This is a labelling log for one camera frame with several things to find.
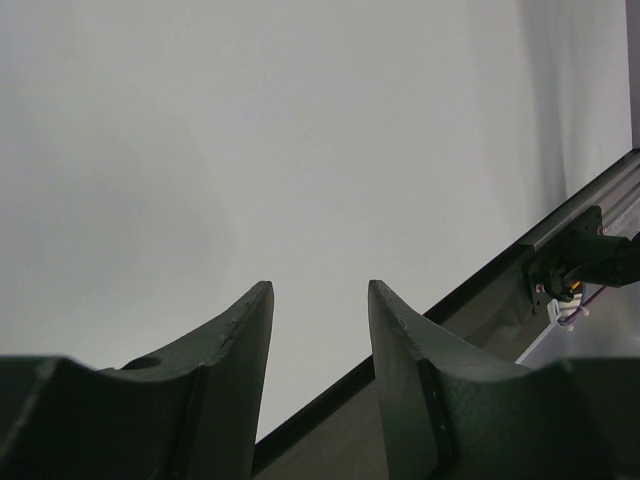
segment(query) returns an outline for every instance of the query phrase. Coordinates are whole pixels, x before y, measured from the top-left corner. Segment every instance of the white backdrop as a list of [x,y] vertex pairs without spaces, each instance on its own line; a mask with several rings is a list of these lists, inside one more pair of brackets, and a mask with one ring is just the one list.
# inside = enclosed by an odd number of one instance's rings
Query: white backdrop
[[121,366],[260,279],[260,436],[630,149],[623,0],[0,3],[0,349]]

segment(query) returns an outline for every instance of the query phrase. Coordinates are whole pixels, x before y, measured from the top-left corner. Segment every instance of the black bracket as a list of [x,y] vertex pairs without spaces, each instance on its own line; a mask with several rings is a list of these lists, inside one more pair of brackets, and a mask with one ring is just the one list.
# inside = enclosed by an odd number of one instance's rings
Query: black bracket
[[573,298],[570,289],[563,285],[566,270],[572,268],[567,259],[572,256],[572,252],[575,253],[576,244],[583,244],[581,240],[588,243],[590,239],[606,238],[602,237],[602,233],[602,210],[592,206],[536,252],[526,267],[534,312],[541,305],[549,303],[551,298],[564,301]]

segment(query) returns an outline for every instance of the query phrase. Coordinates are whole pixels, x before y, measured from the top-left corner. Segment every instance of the white wall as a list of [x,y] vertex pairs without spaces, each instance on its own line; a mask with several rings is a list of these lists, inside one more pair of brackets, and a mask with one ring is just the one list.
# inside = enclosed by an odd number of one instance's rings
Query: white wall
[[630,148],[622,0],[0,4],[0,349],[122,365],[255,281],[260,435]]

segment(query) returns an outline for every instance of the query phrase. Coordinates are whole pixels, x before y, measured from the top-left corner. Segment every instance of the purple wire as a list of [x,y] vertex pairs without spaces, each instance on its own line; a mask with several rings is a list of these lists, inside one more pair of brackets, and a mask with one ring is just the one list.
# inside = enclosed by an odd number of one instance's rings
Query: purple wire
[[568,325],[571,325],[573,322],[576,321],[576,319],[582,315],[583,313],[583,309],[588,307],[589,305],[591,305],[591,302],[593,302],[596,298],[598,298],[600,296],[600,294],[602,292],[604,292],[607,289],[607,287],[600,287],[598,290],[596,290],[596,292],[591,295],[583,304],[580,304],[580,306],[578,308],[576,308],[575,312],[573,312],[571,315],[569,315],[567,318],[565,318],[562,321],[558,321],[558,325],[560,325],[561,327],[566,327]]

